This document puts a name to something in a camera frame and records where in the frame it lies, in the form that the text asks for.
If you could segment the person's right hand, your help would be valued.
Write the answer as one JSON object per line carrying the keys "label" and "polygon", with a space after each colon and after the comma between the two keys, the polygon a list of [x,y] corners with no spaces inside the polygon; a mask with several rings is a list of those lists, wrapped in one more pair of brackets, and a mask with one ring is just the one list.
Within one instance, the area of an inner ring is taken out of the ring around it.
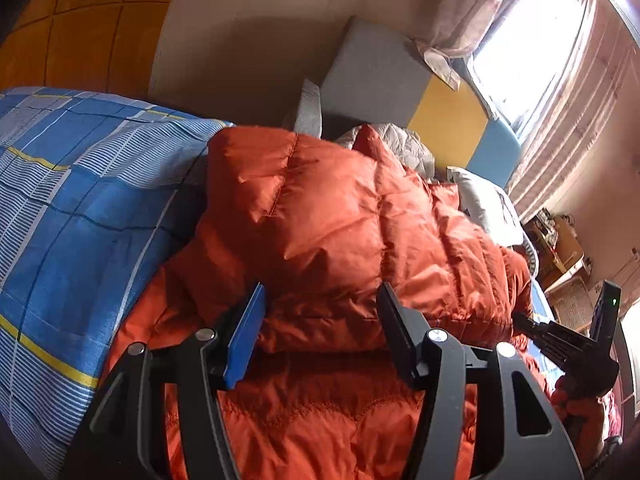
{"label": "person's right hand", "polygon": [[604,406],[599,398],[574,398],[566,391],[566,378],[560,377],[551,395],[551,404],[561,422],[574,417],[578,429],[572,440],[584,468],[593,463],[603,448]]}

